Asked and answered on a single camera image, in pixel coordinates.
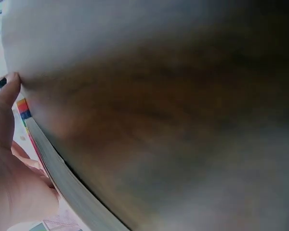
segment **finger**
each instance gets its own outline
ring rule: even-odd
[[[0,91],[0,99],[10,107],[13,106],[20,92],[20,78],[18,73],[10,73],[6,76],[7,84]]]
[[[16,156],[27,166],[40,169],[39,162],[36,160],[31,160],[25,150],[21,146],[19,146],[17,142],[13,141],[11,151],[14,156]]]

